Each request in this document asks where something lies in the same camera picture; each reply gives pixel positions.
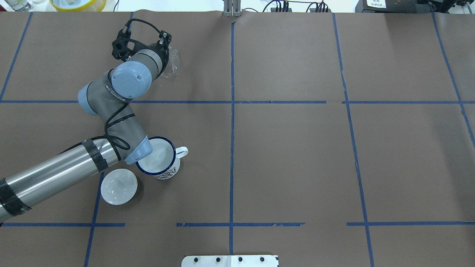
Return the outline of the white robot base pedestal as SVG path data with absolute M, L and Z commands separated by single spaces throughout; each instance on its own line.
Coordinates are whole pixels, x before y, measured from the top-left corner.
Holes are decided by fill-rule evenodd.
M 278 267 L 275 255 L 206 255 L 186 256 L 182 267 Z

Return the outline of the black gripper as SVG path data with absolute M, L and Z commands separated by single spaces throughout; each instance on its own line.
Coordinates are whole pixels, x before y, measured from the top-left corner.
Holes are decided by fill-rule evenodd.
M 150 44 L 150 46 L 163 60 L 168 60 L 171 41 L 172 35 L 170 33 L 160 32 L 159 39 L 155 43 Z

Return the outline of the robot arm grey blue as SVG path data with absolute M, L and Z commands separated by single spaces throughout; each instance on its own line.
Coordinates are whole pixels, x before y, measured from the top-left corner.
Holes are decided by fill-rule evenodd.
M 1 116 L 1 161 L 20 170 L 1 177 L 1 222 L 119 162 L 132 164 L 152 147 L 131 107 L 168 66 L 170 33 L 143 44 L 124 27 L 112 43 L 121 64 L 88 82 L 77 107 L 59 103 L 12 106 Z

